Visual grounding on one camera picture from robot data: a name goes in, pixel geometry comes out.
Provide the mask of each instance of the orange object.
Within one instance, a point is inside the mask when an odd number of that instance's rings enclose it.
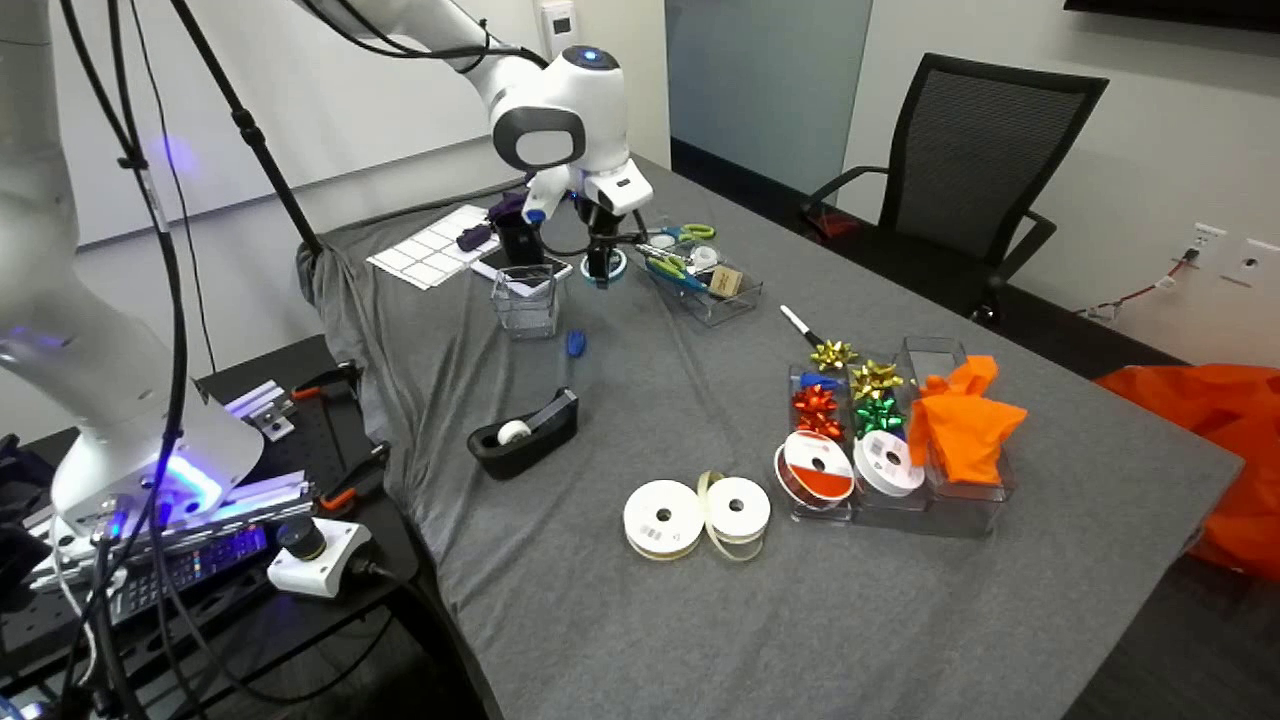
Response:
[[[1244,456],[1191,554],[1231,571],[1280,579],[1280,374],[1231,366],[1121,368],[1101,383]]]
[[[923,379],[908,424],[912,465],[939,465],[952,485],[998,485],[998,454],[1028,412],[985,395],[997,374],[997,356],[967,356],[946,379]]]

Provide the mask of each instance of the gray tablecloth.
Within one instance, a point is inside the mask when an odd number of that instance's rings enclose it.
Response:
[[[395,444],[387,489],[439,565],[439,591],[503,718],[1059,718],[1234,462],[1046,359],[762,224],[658,167],[649,221],[709,221],[762,279],[754,312],[694,323],[645,271],[573,276],[565,327],[580,431],[495,485],[462,450],[488,421],[540,409],[558,346],[495,331],[484,285],[415,291],[362,265],[439,213],[333,233],[320,316],[372,374]],[[585,246],[565,213],[553,246]],[[794,524],[766,456],[788,431],[788,368],[807,348],[776,312],[892,352],[952,338],[998,359],[991,395],[1024,404],[1012,509],[988,540]],[[754,475],[779,516],[754,565],[699,549],[649,565],[618,537],[632,489],[702,468]]]

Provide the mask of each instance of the office chair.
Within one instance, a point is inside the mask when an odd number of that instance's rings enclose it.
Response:
[[[888,167],[839,172],[800,203],[800,224],[870,271],[997,323],[997,291],[1054,233],[1032,201],[1103,89],[1097,78],[926,51],[898,109]],[[849,241],[849,216],[826,210],[826,195],[869,172],[888,172],[878,224],[852,221]]]

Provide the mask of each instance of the black tape dispenser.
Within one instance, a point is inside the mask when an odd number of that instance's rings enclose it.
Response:
[[[491,481],[512,481],[575,431],[575,392],[558,389],[543,409],[484,424],[466,437],[472,456]]]

